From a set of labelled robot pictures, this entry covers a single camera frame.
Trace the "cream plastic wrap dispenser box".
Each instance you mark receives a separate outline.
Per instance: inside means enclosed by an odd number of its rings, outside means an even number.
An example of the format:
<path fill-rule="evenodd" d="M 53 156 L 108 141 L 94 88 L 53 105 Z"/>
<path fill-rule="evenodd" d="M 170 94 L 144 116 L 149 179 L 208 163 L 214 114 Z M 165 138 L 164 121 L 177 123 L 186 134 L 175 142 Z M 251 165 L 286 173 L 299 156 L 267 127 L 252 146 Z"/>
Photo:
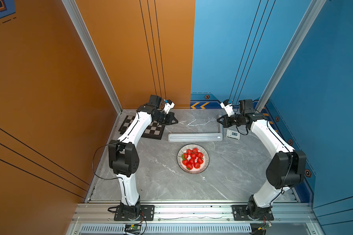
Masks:
<path fill-rule="evenodd" d="M 171 143 L 220 142 L 222 139 L 222 133 L 182 133 L 168 135 L 168 141 Z"/>

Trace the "patterned plate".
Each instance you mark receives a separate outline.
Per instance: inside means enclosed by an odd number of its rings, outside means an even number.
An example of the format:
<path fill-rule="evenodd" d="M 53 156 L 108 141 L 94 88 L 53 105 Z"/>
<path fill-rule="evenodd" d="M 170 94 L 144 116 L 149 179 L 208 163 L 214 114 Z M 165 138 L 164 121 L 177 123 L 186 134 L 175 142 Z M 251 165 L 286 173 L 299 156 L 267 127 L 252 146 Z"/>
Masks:
<path fill-rule="evenodd" d="M 176 156 L 179 167 L 189 174 L 202 173 L 209 166 L 208 152 L 196 144 L 182 147 Z"/>

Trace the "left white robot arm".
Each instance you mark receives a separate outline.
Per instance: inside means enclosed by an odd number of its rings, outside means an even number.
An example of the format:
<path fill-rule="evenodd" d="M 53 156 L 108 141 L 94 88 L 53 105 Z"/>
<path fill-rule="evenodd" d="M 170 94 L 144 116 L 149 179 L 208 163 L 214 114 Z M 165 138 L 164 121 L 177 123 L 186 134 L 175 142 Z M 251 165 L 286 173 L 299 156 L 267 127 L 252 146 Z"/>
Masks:
<path fill-rule="evenodd" d="M 175 104 L 171 100 L 151 95 L 147 103 L 136 110 L 133 122 L 124 134 L 108 144 L 108 164 L 119 180 L 121 201 L 117 214 L 129 220 L 140 217 L 140 195 L 136 187 L 135 174 L 140 165 L 137 145 L 147 127 L 156 122 L 159 125 L 177 124 L 175 114 L 171 112 Z"/>

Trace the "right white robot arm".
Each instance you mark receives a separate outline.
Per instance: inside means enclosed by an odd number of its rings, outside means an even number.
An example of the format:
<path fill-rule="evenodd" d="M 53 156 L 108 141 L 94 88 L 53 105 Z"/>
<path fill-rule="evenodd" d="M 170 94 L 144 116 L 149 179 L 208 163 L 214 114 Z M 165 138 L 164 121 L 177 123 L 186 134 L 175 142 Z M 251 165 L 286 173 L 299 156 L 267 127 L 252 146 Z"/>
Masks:
<path fill-rule="evenodd" d="M 220 106 L 226 113 L 217 119 L 218 123 L 224 128 L 245 126 L 246 131 L 261 140 L 272 157 L 266 169 L 266 182 L 250 196 L 244 211 L 252 220 L 264 219 L 280 195 L 304 181 L 307 156 L 295 150 L 273 129 L 268 118 L 254 108 L 252 100 L 240 101 L 238 113 L 228 99 Z"/>

